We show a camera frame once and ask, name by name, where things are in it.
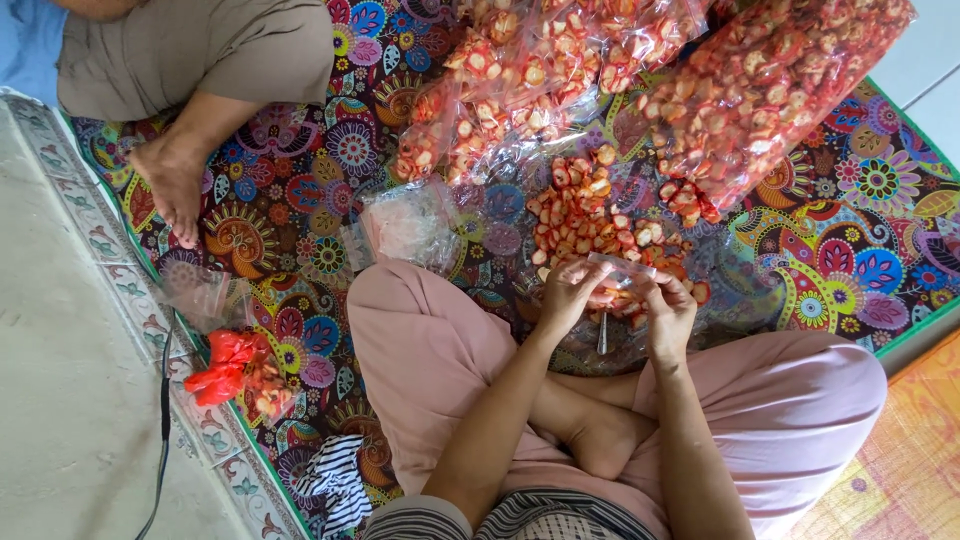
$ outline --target black cable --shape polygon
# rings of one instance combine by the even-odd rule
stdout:
[[[163,343],[163,357],[160,359],[160,370],[163,376],[160,381],[160,438],[163,443],[160,447],[160,463],[156,468],[154,511],[150,513],[147,524],[136,535],[136,540],[146,538],[150,526],[154,524],[156,510],[160,507],[160,490],[163,489],[163,474],[167,470],[167,456],[170,454],[170,376],[167,375],[167,360],[170,358],[170,341],[173,339],[173,335],[173,325],[171,325],[170,331],[167,332],[167,340]]]

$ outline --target person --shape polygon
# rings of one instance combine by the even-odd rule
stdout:
[[[639,373],[548,373],[609,271],[553,270],[519,347],[436,275],[391,261],[357,277],[353,344],[406,494],[377,508],[365,540],[774,539],[826,492],[883,405],[876,358],[819,331],[688,354],[696,302],[658,273],[638,289]]]
[[[333,61],[322,0],[0,0],[0,86],[107,121],[185,104],[130,161],[188,249],[208,156],[271,102],[323,103]]]

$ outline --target hand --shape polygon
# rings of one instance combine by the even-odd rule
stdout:
[[[537,330],[545,331],[560,341],[577,324],[587,302],[606,303],[612,300],[609,294],[594,292],[611,270],[613,267],[609,262],[595,264],[585,258],[554,268],[546,278]]]
[[[647,302],[647,349],[651,360],[686,362],[686,342],[693,331],[697,301],[672,274],[657,272],[638,286]]]

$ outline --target striped cloth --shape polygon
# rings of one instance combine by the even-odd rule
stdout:
[[[320,538],[360,525],[373,511],[357,470],[357,450],[362,444],[363,435],[327,437],[294,484],[304,497],[326,497],[326,520]]]
[[[526,488],[509,493],[476,534],[452,503],[426,495],[376,509],[364,540],[657,540],[620,506],[570,489]]]

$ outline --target orange mat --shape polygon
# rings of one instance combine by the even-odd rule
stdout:
[[[856,458],[787,540],[960,538],[960,331],[890,381]]]

